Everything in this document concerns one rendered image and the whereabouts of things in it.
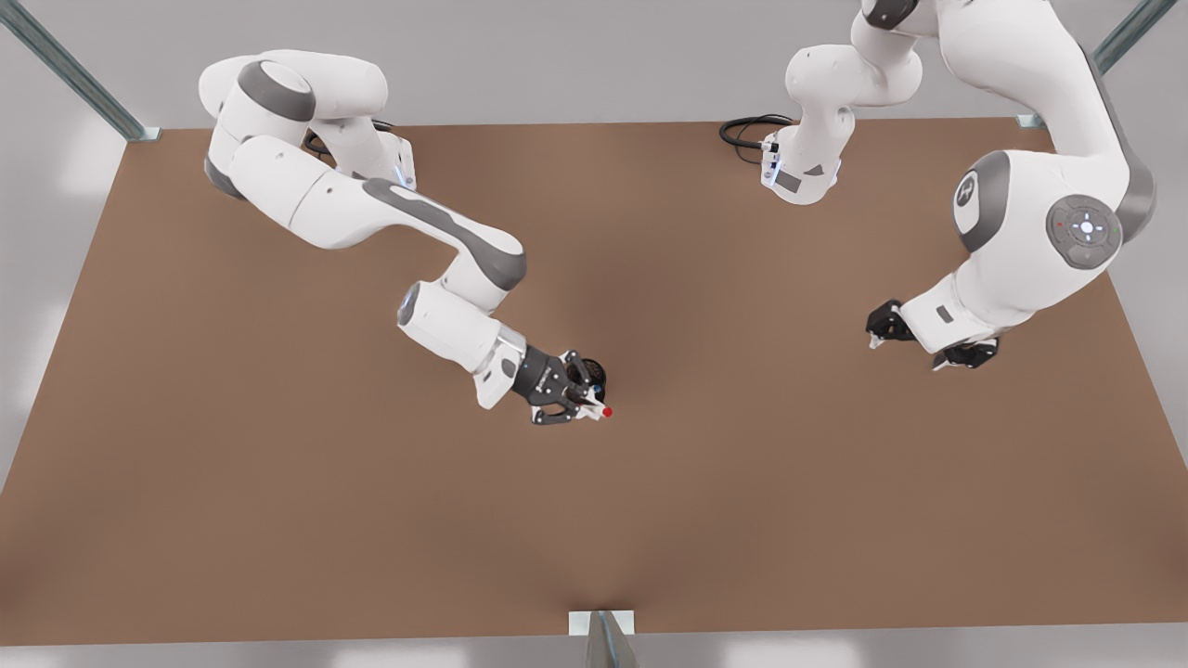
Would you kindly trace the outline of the silver frame post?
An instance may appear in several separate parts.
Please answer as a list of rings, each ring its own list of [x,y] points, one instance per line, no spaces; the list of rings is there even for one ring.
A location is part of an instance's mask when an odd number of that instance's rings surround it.
[[[42,59],[103,122],[122,136],[124,141],[160,139],[160,127],[148,127],[137,120],[19,0],[0,0],[0,24]]]
[[[587,638],[584,668],[642,668],[628,643],[636,635],[634,611],[570,611],[568,634]]]
[[[1099,73],[1137,88],[1188,67],[1188,0],[1049,0]]]

